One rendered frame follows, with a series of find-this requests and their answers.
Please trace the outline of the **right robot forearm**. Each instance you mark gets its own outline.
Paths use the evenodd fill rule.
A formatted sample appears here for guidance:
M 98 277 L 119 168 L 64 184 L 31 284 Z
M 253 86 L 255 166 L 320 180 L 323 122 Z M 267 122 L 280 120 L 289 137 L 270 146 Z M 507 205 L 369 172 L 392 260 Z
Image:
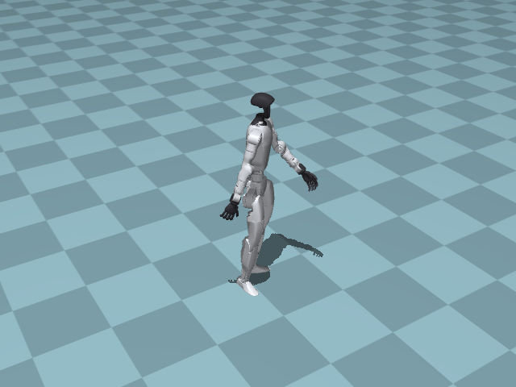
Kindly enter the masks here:
M 242 194 L 244 193 L 244 188 L 246 187 L 247 182 L 249 181 L 248 176 L 251 173 L 251 167 L 248 165 L 244 165 L 239 172 L 238 181 L 236 182 L 236 186 L 234 188 L 234 197 L 232 199 L 233 202 L 239 202 Z

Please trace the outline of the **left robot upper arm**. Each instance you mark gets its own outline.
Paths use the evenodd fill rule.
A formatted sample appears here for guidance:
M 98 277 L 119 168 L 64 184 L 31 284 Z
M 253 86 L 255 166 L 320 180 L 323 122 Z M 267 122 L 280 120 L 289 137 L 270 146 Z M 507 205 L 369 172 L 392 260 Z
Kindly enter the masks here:
M 271 123 L 272 130 L 273 130 L 273 141 L 272 141 L 271 145 L 272 145 L 272 147 L 273 147 L 273 149 L 274 149 L 274 151 L 276 153 L 282 153 L 282 152 L 284 152 L 284 150 L 286 148 L 286 144 L 283 141 L 278 141 L 277 133 L 276 133 L 275 128 L 273 126 L 273 121 L 272 121 L 272 119 L 270 117 L 268 118 L 268 121 Z

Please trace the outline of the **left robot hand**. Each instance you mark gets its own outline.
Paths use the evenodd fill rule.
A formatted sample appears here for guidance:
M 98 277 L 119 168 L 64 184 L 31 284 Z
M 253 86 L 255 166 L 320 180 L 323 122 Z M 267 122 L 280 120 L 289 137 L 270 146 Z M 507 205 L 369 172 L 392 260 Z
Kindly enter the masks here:
M 318 182 L 316 181 L 316 180 L 318 180 L 317 177 L 313 173 L 306 171 L 306 168 L 303 166 L 303 164 L 300 163 L 299 167 L 302 169 L 302 171 L 299 172 L 298 174 L 302 175 L 303 180 L 309 186 L 309 191 L 310 191 L 310 186 L 311 186 L 312 190 L 316 189 L 318 187 Z

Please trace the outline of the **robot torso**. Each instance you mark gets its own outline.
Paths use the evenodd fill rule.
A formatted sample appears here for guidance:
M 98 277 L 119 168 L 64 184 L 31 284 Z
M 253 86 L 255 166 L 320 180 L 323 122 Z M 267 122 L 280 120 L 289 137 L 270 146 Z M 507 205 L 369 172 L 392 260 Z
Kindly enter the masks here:
M 260 125 L 263 124 L 263 122 L 257 123 L 258 126 L 257 124 L 250 125 L 252 123 L 251 122 L 248 126 L 246 135 L 247 146 L 247 137 L 248 134 L 252 132 L 252 130 L 258 130 L 262 132 L 262 140 L 260 146 L 257 148 L 256 156 L 252 161 L 252 165 L 255 167 L 255 172 L 252 175 L 250 175 L 249 181 L 246 184 L 246 193 L 248 193 L 249 189 L 256 189 L 257 194 L 260 196 L 264 193 L 267 186 L 267 178 L 264 175 L 264 170 L 268 165 L 270 148 L 273 141 L 273 130 L 271 123 L 267 119 L 264 119 L 264 121 L 267 123 L 266 126 Z

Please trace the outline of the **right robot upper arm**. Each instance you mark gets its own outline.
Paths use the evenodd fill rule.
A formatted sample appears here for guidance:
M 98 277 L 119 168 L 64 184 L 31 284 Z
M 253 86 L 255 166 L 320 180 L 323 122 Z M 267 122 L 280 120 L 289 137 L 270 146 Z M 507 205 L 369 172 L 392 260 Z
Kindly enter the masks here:
M 252 130 L 252 132 L 250 132 L 247 137 L 247 146 L 243 156 L 243 163 L 241 169 L 244 165 L 250 166 L 252 170 L 250 175 L 252 175 L 255 172 L 255 167 L 252 165 L 252 161 L 256 156 L 257 148 L 260 146 L 262 140 L 261 135 L 261 131 Z

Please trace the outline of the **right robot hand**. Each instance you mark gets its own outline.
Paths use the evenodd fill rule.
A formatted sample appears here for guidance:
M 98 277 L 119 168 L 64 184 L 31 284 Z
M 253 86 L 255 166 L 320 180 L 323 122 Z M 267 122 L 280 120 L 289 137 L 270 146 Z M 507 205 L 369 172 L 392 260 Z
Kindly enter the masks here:
M 227 205 L 227 207 L 225 208 L 225 210 L 223 211 L 223 213 L 220 215 L 220 217 L 223 217 L 225 218 L 226 220 L 233 220 L 234 216 L 235 216 L 235 213 L 236 213 L 236 217 L 239 216 L 239 212 L 238 212 L 238 206 L 239 205 L 239 202 L 233 202 L 232 199 L 234 197 L 234 194 L 231 195 L 231 199 L 230 199 L 230 204 Z M 241 199 L 240 199 L 241 200 Z M 227 212 L 227 213 L 226 213 Z M 228 215 L 229 214 L 229 215 Z M 225 216 L 224 216 L 225 215 Z M 232 216 L 231 216 L 232 215 Z M 228 216 L 228 217 L 227 217 Z

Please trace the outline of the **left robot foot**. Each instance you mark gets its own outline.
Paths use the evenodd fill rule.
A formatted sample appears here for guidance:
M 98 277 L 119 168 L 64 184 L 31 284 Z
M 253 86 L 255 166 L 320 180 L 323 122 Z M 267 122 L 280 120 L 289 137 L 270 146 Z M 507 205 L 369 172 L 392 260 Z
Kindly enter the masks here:
M 255 265 L 256 268 L 252 269 L 252 273 L 264 273 L 270 270 L 270 267 L 260 266 L 258 264 Z M 242 270 L 241 270 L 242 272 Z

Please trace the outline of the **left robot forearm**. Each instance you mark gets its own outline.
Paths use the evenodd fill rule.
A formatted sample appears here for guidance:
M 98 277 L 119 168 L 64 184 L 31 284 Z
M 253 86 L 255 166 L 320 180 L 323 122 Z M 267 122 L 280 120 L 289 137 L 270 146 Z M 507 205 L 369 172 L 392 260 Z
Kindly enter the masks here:
M 299 173 L 302 171 L 302 169 L 299 167 L 300 162 L 290 153 L 290 150 L 287 148 L 287 146 L 284 152 L 281 153 L 281 158 L 284 159 L 289 164 L 289 166 L 295 170 L 295 172 Z

